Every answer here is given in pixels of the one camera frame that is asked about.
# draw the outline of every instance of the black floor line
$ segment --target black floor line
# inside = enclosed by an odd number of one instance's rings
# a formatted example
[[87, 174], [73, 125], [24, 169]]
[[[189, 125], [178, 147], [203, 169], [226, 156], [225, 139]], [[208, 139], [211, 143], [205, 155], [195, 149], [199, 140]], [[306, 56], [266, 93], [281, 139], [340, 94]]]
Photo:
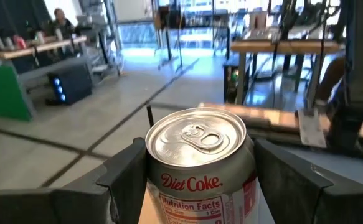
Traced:
[[44, 144], [44, 145], [52, 146], [54, 148], [61, 149], [61, 150], [64, 150], [64, 151], [68, 151], [68, 152], [74, 152], [74, 153], [77, 153], [77, 154], [86, 154], [87, 156], [91, 156], [91, 157], [94, 157], [96, 159], [107, 160], [107, 159], [110, 158], [110, 156], [102, 155], [102, 154], [99, 154], [99, 153], [87, 152], [85, 149], [79, 149], [77, 147], [68, 146], [66, 144], [61, 144], [59, 142], [54, 142], [54, 141], [49, 141], [49, 140], [46, 140], [46, 139], [36, 138], [36, 137], [33, 137], [33, 136], [14, 133], [14, 132], [6, 131], [6, 130], [3, 130], [3, 129], [0, 129], [0, 134], [4, 134], [6, 136], [22, 139], [22, 140], [25, 140], [25, 141], [34, 142], [34, 143], [37, 143], [37, 144]]
[[171, 104], [167, 104], [167, 103], [158, 103], [158, 102], [152, 102], [149, 104], [152, 106], [152, 108], [167, 109], [167, 110], [174, 110], [174, 111], [185, 110], [185, 109], [189, 108], [186, 106], [171, 105]]
[[[94, 148], [96, 148], [99, 144], [101, 144], [107, 137], [109, 137], [112, 133], [114, 133], [117, 129], [119, 129], [123, 124], [125, 124], [130, 118], [132, 118], [139, 110], [141, 110], [145, 105], [147, 105], [151, 100], [153, 100], [155, 97], [157, 97], [160, 93], [162, 93], [165, 89], [167, 89], [173, 82], [178, 80], [185, 74], [188, 70], [194, 67], [194, 65], [198, 62], [199, 59], [192, 62], [190, 65], [188, 65], [185, 69], [183, 69], [178, 75], [176, 75], [174, 78], [172, 78], [169, 82], [167, 82], [162, 88], [160, 88], [158, 91], [156, 91], [151, 97], [149, 97], [144, 103], [140, 104], [136, 109], [134, 109], [129, 115], [124, 117], [118, 124], [116, 124], [113, 128], [111, 128], [109, 131], [107, 131], [102, 137], [100, 137], [97, 141], [95, 141], [86, 151], [92, 152]], [[73, 161], [71, 161], [69, 164], [67, 164], [65, 167], [63, 167], [61, 170], [59, 170], [56, 174], [54, 174], [50, 179], [45, 181], [41, 187], [48, 187], [51, 184], [53, 184], [56, 180], [58, 180], [62, 175], [64, 175], [68, 170], [70, 170], [78, 161], [82, 160], [85, 154], [80, 154], [78, 157], [76, 157]]]

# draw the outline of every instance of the green panel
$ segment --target green panel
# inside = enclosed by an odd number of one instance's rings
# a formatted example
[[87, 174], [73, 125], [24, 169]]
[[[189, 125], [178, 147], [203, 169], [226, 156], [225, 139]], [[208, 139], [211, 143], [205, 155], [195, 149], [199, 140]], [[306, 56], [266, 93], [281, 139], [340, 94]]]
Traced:
[[0, 116], [23, 121], [31, 120], [16, 76], [8, 66], [0, 66]]

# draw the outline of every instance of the white wall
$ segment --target white wall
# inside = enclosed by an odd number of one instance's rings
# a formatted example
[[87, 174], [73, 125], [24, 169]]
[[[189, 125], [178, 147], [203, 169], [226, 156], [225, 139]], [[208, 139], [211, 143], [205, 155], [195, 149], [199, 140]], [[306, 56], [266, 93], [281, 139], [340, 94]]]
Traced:
[[114, 0], [113, 4], [118, 22], [152, 18], [150, 0]]
[[82, 14], [78, 0], [44, 0], [47, 10], [52, 19], [55, 19], [54, 10], [60, 8], [64, 11], [65, 16], [73, 24], [77, 24], [76, 16]]

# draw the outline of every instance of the can rim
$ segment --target can rim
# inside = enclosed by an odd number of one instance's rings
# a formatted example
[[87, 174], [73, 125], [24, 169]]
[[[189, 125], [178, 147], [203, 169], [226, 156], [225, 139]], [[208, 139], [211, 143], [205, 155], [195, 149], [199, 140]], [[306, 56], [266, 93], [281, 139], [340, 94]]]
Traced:
[[[226, 114], [227, 116], [230, 116], [231, 118], [235, 119], [235, 123], [239, 124], [239, 126], [241, 127], [241, 131], [242, 131], [242, 139], [240, 140], [240, 142], [235, 146], [234, 149], [230, 150], [228, 153], [224, 154], [222, 157], [219, 157], [217, 159], [214, 159], [213, 161], [209, 161], [209, 162], [206, 162], [206, 163], [203, 163], [203, 164], [197, 164], [197, 165], [193, 165], [193, 166], [187, 166], [187, 165], [180, 165], [180, 164], [171, 164], [170, 162], [166, 162], [164, 160], [162, 160], [161, 158], [159, 158], [156, 153], [153, 152], [153, 149], [150, 147], [149, 145], [149, 142], [148, 142], [148, 139], [152, 137], [153, 133], [158, 129], [158, 126], [162, 125], [164, 122], [166, 122], [168, 119], [168, 117], [171, 117], [171, 116], [177, 116], [178, 114], [184, 114], [188, 111], [193, 111], [193, 110], [204, 110], [204, 109], [209, 109], [209, 110], [214, 110], [214, 111], [218, 111], [218, 112], [221, 112], [221, 113], [224, 113]], [[185, 109], [185, 110], [180, 110], [180, 111], [177, 111], [175, 113], [172, 113], [172, 114], [169, 114], [165, 117], [163, 117], [162, 119], [160, 119], [157, 123], [155, 123], [148, 131], [148, 133], [146, 134], [145, 136], [145, 145], [146, 145], [146, 149], [147, 151], [149, 152], [149, 154], [154, 158], [156, 159], [157, 161], [163, 163], [163, 164], [166, 164], [166, 165], [169, 165], [169, 166], [173, 166], [173, 167], [199, 167], [199, 166], [206, 166], [208, 164], [212, 164], [212, 163], [215, 163], [215, 162], [218, 162], [218, 161], [221, 161], [222, 159], [225, 159], [229, 156], [231, 156], [235, 151], [237, 151], [241, 145], [245, 142], [245, 138], [247, 138], [247, 129], [246, 129], [246, 126], [245, 126], [245, 123], [242, 121], [242, 119], [231, 113], [230, 111], [228, 110], [224, 110], [224, 109], [220, 109], [220, 108], [213, 108], [213, 107], [198, 107], [198, 108], [189, 108], [189, 109]]]

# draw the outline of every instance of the nutrition facts label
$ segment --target nutrition facts label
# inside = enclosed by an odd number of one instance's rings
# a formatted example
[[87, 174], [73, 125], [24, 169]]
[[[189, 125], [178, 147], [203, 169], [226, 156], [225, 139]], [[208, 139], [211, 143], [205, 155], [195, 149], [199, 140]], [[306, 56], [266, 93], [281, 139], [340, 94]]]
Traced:
[[168, 224], [224, 224], [221, 197], [206, 200], [178, 200], [159, 194]]

